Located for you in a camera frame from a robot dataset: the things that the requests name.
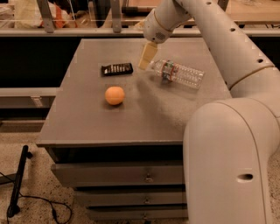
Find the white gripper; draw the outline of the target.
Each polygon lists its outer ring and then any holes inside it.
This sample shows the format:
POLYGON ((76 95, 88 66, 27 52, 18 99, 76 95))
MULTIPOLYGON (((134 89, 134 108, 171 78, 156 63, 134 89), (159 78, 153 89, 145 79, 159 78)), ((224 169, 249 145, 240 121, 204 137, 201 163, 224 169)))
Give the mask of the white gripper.
POLYGON ((143 52, 138 63, 138 67, 145 70, 151 63, 158 51, 158 45, 164 43, 172 35, 157 20, 156 10, 153 9, 143 23, 143 36, 151 41, 143 47, 143 52))

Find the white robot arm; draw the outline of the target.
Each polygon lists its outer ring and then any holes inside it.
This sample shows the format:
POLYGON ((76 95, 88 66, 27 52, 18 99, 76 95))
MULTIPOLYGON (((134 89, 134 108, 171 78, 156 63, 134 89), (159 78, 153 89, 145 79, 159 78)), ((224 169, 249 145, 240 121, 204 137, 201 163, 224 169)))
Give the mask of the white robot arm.
POLYGON ((184 133, 190 224, 273 224, 268 162, 280 146, 280 72, 214 0, 162 0, 144 20, 141 65, 193 18, 231 94, 199 108, 184 133))

